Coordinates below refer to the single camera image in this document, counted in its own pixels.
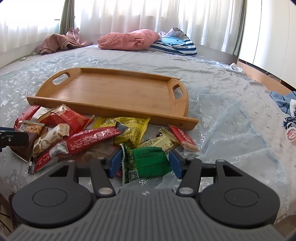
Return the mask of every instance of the brown cloth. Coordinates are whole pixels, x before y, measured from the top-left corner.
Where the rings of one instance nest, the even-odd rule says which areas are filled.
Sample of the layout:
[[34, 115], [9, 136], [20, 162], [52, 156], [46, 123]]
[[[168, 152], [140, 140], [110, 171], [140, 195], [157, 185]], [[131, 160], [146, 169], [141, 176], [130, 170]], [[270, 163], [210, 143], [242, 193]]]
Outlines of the brown cloth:
[[91, 41], [82, 39], [78, 32], [79, 28], [70, 28], [66, 35], [53, 34], [48, 36], [41, 45], [35, 48], [34, 52], [49, 54], [93, 44]]

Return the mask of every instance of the bed sheet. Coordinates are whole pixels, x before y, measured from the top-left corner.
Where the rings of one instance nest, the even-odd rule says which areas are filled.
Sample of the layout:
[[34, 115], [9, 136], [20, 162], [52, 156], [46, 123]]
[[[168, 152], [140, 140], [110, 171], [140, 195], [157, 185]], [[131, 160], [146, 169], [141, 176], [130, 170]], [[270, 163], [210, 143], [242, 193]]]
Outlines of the bed sheet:
[[[278, 220], [296, 210], [296, 148], [285, 139], [281, 127], [286, 115], [269, 97], [265, 86], [228, 65], [205, 58], [102, 50], [96, 45], [31, 56], [0, 69], [0, 125], [12, 127], [19, 113], [28, 107], [26, 96], [35, 94], [54, 73], [72, 67], [114, 68], [179, 78], [190, 98], [188, 116], [200, 121], [188, 133], [198, 144], [203, 162], [224, 158], [273, 188], [281, 200]], [[158, 129], [149, 126], [145, 138], [152, 137]], [[5, 148], [0, 154], [0, 192], [7, 198], [54, 167], [30, 175], [28, 163]], [[119, 182], [112, 180], [116, 189]], [[176, 189], [179, 183], [170, 172], [129, 186]], [[201, 189], [210, 183], [210, 179], [203, 178]]]

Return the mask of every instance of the small container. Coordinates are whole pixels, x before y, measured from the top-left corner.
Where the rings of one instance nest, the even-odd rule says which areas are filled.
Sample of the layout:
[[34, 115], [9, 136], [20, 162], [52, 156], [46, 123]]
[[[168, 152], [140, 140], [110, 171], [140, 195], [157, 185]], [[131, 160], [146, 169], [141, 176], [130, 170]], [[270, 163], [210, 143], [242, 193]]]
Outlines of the small container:
[[293, 142], [296, 144], [296, 128], [295, 127], [290, 127], [286, 131], [286, 138], [288, 141]]

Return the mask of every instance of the wooden tray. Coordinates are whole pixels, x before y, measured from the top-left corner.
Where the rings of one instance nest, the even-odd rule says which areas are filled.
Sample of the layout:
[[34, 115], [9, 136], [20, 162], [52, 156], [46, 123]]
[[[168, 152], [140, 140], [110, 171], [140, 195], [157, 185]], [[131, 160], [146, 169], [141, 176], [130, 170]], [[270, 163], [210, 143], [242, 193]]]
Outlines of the wooden tray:
[[[55, 85], [53, 80], [66, 74], [68, 78]], [[180, 87], [182, 96], [175, 99]], [[51, 76], [28, 96], [30, 105], [53, 108], [65, 104], [84, 115], [101, 117], [150, 117], [149, 124], [172, 124], [192, 130], [198, 119], [188, 118], [189, 99], [179, 79], [117, 69], [72, 68]]]

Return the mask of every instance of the pink pillow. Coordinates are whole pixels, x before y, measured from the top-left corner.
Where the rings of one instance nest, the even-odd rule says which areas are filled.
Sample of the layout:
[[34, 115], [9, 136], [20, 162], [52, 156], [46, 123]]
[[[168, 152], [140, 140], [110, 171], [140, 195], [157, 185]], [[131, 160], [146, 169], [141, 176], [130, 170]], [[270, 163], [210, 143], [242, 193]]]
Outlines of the pink pillow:
[[131, 33], [109, 33], [98, 39], [101, 49], [142, 50], [148, 48], [158, 39], [158, 34], [149, 29], [136, 30]]

